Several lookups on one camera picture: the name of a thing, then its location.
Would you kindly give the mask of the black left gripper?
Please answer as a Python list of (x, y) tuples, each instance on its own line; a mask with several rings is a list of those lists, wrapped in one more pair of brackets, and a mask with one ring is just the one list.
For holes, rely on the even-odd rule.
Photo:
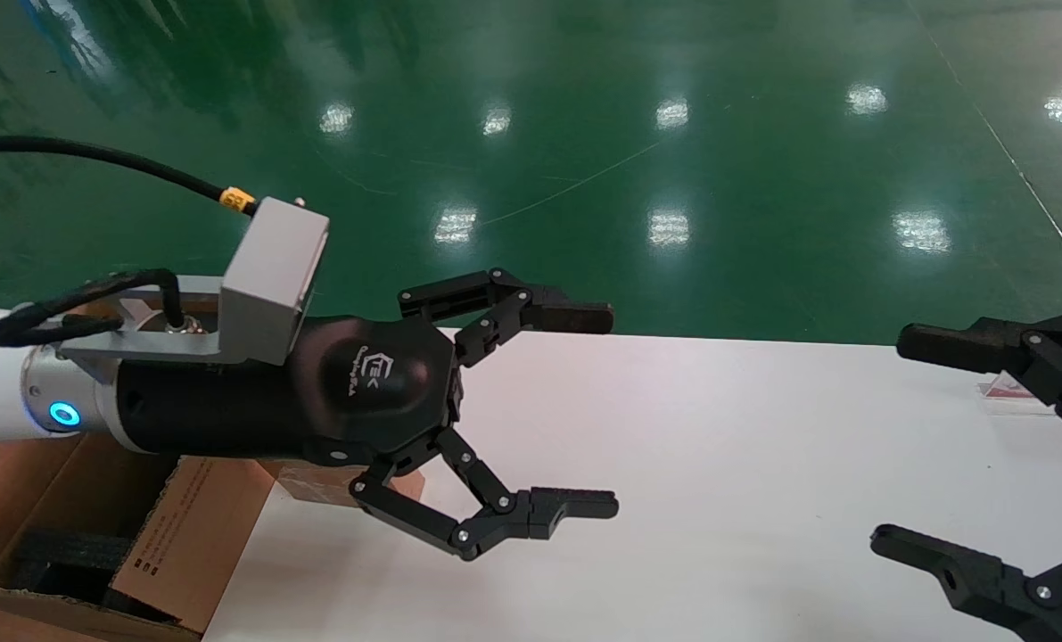
[[(349, 485), (357, 506), (468, 562), (508, 539), (548, 540), (563, 519), (619, 514), (609, 490), (509, 490), (452, 427), (440, 428), (450, 419), (456, 362), (472, 368), (523, 330), (611, 333), (611, 305), (580, 303), (495, 267), (406, 288), (399, 308), (408, 317), (399, 322), (311, 318), (282, 365), (124, 361), (115, 382), (120, 430), (149, 454), (324, 466), (373, 459)], [(433, 326), (474, 312), (481, 316), (453, 342)], [(391, 487), (402, 464), (434, 456), (478, 501), (469, 519)]]

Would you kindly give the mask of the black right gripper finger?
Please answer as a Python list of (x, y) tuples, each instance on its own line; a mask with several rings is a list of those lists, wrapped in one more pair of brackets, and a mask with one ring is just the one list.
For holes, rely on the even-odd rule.
[(1011, 375), (1062, 420), (1062, 316), (1035, 324), (980, 317), (961, 330), (909, 324), (896, 350), (906, 360), (945, 368)]
[(1062, 641), (1062, 563), (1028, 576), (997, 556), (905, 530), (878, 525), (870, 549), (927, 572), (950, 609), (1012, 631), (1023, 641)]

